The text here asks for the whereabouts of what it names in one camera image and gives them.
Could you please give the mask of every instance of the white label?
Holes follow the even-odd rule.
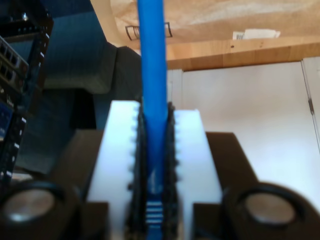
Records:
[[[245,36],[245,33],[243,31],[234,31],[232,39],[233,40],[241,40]]]
[[[246,29],[244,32],[234,31],[232,39],[274,39],[280,36],[281,32],[272,29]]]

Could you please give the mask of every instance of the white door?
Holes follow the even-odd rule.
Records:
[[[198,109],[206,131],[235,133],[260,181],[302,194],[320,212],[320,154],[300,62],[184,72],[180,91],[181,108]]]

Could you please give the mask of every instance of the ethernet port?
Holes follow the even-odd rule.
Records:
[[[0,43],[0,54],[4,55],[6,52],[6,47],[3,43]]]
[[[9,50],[6,51],[5,57],[10,60],[11,58],[11,52]]]
[[[12,71],[10,71],[9,69],[8,69],[8,71],[6,71],[6,79],[8,80],[8,81],[10,81],[11,79],[12,79]]]
[[[18,61],[17,57],[16,57],[15,55],[12,55],[11,63],[12,63],[14,66],[16,66],[17,61]]]
[[[1,65],[1,67],[0,67],[0,74],[2,74],[3,76],[5,76],[6,70],[7,70],[7,68],[6,68],[5,66]]]

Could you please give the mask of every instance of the blue ethernet cable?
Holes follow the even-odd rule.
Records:
[[[167,63],[163,0],[138,0],[143,114],[147,137],[147,190],[163,191],[167,128]]]

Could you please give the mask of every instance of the metal screw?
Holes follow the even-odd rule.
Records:
[[[11,196],[2,212],[12,222],[26,222],[48,213],[55,205],[55,197],[44,189],[23,190]]]
[[[28,16],[27,16],[27,14],[24,12],[24,13],[22,13],[22,19],[24,20],[24,21],[27,21],[29,18],[28,18]]]
[[[255,193],[245,200],[249,214],[259,223],[286,225],[295,219],[294,207],[286,199],[272,193]]]

